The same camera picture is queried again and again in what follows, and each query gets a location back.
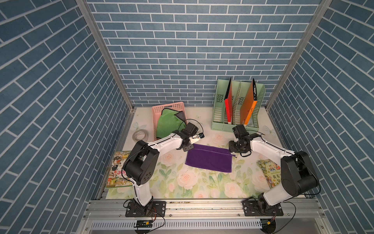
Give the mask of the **green grey microfibre cloth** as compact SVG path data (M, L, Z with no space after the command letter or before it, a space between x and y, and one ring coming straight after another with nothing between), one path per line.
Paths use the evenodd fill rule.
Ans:
M158 119L156 128L156 137L164 138L174 131L182 130L186 126L186 117L183 111L176 111L169 108L162 110L161 116Z

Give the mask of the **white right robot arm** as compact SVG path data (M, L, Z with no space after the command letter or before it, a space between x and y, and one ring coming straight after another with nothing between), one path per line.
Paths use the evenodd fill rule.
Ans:
M308 191L320 187L320 182L309 155L304 151L294 152L276 146L258 133L250 134L243 125L233 127L237 141L229 142L229 150L243 158L251 153L259 153L277 164L281 169L281 182L269 191L259 195L260 208L270 208L281 202L309 195Z

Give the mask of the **purple square dishcloth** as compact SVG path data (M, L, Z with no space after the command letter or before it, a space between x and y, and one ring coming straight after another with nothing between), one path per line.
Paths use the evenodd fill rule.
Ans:
M185 164L190 167L222 173L232 172L234 155L228 149L194 144L188 151Z

